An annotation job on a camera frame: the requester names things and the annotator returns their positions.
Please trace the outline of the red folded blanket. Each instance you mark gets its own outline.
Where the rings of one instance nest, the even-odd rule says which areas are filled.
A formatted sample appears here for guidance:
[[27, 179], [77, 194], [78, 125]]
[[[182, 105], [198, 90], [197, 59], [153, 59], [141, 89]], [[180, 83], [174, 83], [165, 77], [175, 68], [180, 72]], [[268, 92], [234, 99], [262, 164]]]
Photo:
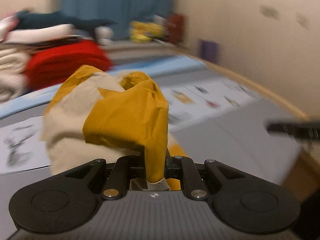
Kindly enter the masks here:
[[24, 71], [29, 90], [39, 90], [65, 82], [83, 65], [102, 71], [113, 64], [99, 46], [90, 40], [54, 47], [33, 55]]

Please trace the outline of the yellow bear plush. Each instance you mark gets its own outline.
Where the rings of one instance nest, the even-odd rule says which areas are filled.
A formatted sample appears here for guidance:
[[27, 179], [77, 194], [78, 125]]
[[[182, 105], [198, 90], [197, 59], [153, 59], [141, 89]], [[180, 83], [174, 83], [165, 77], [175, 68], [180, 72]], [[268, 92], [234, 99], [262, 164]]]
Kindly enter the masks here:
[[130, 23], [130, 40], [134, 43], [151, 42], [154, 39], [166, 39], [167, 29], [152, 22], [132, 21]]

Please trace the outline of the light blue folded sheet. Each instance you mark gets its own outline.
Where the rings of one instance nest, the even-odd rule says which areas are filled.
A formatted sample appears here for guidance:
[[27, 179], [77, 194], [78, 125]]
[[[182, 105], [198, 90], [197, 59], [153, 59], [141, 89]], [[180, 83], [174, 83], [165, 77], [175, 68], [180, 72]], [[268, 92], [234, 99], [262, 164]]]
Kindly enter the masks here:
[[[149, 77], [157, 77], [202, 69], [204, 67], [205, 64], [200, 60], [192, 59], [185, 55], [175, 55], [161, 60], [122, 64], [105, 74], [96, 72], [89, 75], [89, 81], [87, 83], [97, 88], [113, 89], [114, 86], [120, 82], [121, 78], [131, 72], [143, 72]], [[60, 84], [50, 86], [1, 104], [1, 119], [51, 102], [60, 87]]]

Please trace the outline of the cream folded blanket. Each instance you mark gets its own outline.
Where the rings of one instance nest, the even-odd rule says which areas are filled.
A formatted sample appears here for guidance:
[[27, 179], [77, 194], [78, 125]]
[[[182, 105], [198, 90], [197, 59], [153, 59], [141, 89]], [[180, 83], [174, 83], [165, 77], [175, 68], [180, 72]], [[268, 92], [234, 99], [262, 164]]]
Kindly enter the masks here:
[[1, 103], [22, 96], [27, 91], [27, 77], [24, 74], [31, 56], [16, 48], [1, 49]]

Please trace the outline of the blue curtain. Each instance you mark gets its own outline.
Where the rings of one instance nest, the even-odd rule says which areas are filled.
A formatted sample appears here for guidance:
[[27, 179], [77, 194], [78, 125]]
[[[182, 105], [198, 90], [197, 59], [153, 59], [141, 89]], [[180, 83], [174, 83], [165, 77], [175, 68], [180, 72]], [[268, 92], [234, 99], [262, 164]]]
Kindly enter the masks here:
[[62, 0], [61, 10], [82, 20], [114, 21], [114, 38], [121, 40], [128, 38], [132, 21], [152, 22], [156, 15], [166, 18], [173, 3], [174, 0]]

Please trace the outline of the dark teal shark plush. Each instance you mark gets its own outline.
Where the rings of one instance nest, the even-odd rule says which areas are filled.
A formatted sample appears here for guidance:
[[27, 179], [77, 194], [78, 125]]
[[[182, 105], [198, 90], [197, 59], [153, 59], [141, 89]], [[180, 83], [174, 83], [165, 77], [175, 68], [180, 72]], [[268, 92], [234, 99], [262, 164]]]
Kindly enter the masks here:
[[61, 24], [72, 24], [76, 29], [87, 32], [94, 31], [99, 26], [110, 26], [116, 22], [106, 19], [91, 19], [82, 20], [80, 18], [69, 16], [61, 11], [56, 11], [47, 14], [20, 11], [16, 14], [18, 24], [15, 29], [42, 29], [49, 28]]

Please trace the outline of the white folded bedding stack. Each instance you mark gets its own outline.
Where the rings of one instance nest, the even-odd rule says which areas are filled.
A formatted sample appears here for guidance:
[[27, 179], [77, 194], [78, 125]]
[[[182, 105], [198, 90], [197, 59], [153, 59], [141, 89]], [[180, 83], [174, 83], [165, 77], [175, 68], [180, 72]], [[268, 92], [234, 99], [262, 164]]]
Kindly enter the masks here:
[[76, 29], [72, 24], [60, 24], [41, 29], [13, 30], [17, 24], [18, 20], [14, 15], [1, 20], [1, 50], [20, 44], [46, 42], [76, 34]]

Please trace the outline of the dark red cushion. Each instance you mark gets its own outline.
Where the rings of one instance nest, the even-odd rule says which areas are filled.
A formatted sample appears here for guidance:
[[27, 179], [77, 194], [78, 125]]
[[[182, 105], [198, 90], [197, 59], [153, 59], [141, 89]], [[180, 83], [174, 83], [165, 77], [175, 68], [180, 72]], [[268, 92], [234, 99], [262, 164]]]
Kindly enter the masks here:
[[167, 19], [168, 42], [172, 44], [181, 43], [184, 39], [185, 16], [181, 14], [170, 14]]

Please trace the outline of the beige and mustard hooded garment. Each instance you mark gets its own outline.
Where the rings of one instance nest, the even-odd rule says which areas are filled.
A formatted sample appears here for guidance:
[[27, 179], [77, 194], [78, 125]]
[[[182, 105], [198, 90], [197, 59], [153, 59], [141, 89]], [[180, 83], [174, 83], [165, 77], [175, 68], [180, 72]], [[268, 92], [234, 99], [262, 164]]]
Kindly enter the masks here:
[[141, 190], [179, 190], [166, 179], [168, 156], [184, 150], [168, 131], [169, 105], [158, 85], [143, 72], [131, 72], [113, 89], [89, 85], [89, 75], [102, 73], [84, 65], [59, 88], [42, 117], [41, 140], [53, 175], [92, 161], [114, 163], [128, 155], [144, 160]]

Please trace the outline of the white plush toy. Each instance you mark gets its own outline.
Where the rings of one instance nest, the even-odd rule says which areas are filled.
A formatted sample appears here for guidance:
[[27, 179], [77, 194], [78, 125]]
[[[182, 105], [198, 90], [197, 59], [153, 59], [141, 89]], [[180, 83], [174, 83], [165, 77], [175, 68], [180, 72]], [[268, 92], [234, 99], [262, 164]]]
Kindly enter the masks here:
[[112, 44], [112, 37], [114, 32], [109, 27], [97, 27], [95, 28], [96, 41], [101, 46], [110, 46]]

